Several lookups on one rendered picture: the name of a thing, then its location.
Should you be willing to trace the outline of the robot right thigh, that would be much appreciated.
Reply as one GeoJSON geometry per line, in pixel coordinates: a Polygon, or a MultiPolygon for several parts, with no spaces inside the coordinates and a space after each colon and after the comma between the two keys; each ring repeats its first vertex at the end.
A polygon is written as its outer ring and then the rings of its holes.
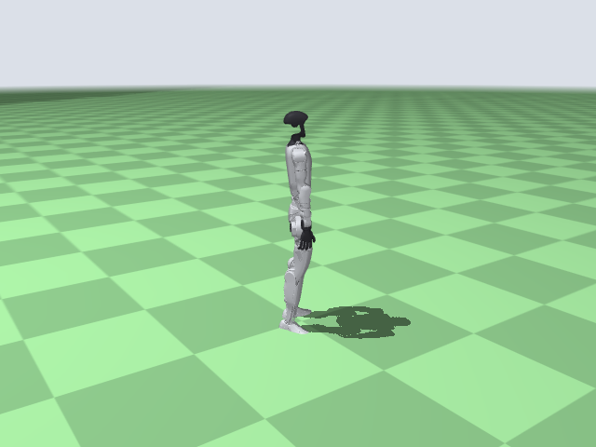
{"type": "MultiPolygon", "coordinates": [[[[310,229],[311,230],[311,229],[310,229]]],[[[307,250],[297,249],[300,246],[301,242],[301,234],[303,230],[301,229],[301,216],[295,216],[293,222],[291,222],[291,235],[293,237],[298,237],[295,240],[294,250],[293,250],[293,259],[294,259],[294,267],[288,269],[288,271],[292,271],[295,274],[297,283],[299,282],[300,278],[305,275],[305,272],[310,264],[311,256],[312,256],[312,248],[307,250]]],[[[304,245],[304,242],[303,242],[304,245]]],[[[306,246],[306,244],[305,244],[306,246]]],[[[285,273],[286,274],[286,273],[285,273]]]]}

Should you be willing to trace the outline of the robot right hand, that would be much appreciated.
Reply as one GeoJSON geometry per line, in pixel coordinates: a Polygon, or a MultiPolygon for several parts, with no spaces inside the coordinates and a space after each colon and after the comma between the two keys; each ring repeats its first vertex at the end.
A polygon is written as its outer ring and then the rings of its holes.
{"type": "Polygon", "coordinates": [[[297,248],[298,250],[307,250],[308,247],[309,249],[312,248],[312,238],[313,238],[313,242],[316,241],[313,232],[310,230],[312,228],[312,223],[310,227],[304,227],[304,221],[301,220],[301,229],[303,230],[303,233],[301,234],[301,242],[300,242],[300,246],[299,248],[297,248]],[[304,245],[303,245],[304,242],[304,245]],[[306,246],[305,246],[306,244],[306,246]]]}

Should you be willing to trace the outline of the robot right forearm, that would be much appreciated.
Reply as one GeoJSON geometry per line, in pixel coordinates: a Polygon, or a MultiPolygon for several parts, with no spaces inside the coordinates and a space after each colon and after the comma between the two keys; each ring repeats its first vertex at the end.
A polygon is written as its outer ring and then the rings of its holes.
{"type": "Polygon", "coordinates": [[[310,193],[311,189],[309,186],[304,185],[300,189],[298,203],[300,203],[300,216],[301,220],[304,221],[304,227],[311,226],[311,211],[310,211],[310,193]]]}

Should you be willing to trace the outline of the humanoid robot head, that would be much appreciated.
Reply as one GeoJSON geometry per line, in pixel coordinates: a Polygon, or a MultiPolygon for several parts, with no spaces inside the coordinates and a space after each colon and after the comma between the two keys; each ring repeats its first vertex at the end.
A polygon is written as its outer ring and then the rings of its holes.
{"type": "Polygon", "coordinates": [[[304,123],[307,120],[307,118],[308,118],[307,114],[300,112],[300,111],[292,111],[285,115],[284,124],[291,124],[294,128],[298,127],[298,125],[299,125],[300,129],[301,129],[300,133],[291,135],[291,140],[289,141],[289,143],[287,145],[288,147],[295,145],[295,144],[303,144],[302,142],[301,143],[296,143],[296,142],[301,141],[301,137],[305,137],[304,123]]]}

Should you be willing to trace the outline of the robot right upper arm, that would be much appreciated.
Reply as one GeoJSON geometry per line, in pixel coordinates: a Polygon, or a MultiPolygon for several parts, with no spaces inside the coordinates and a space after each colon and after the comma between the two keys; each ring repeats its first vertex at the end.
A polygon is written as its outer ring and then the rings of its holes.
{"type": "Polygon", "coordinates": [[[294,165],[294,170],[295,170],[297,191],[300,194],[300,189],[304,185],[309,186],[311,189],[311,186],[309,184],[305,183],[305,179],[307,176],[307,173],[306,173],[306,161],[307,161],[306,152],[304,151],[304,149],[301,149],[301,148],[293,149],[291,158],[292,158],[292,163],[294,165]]]}

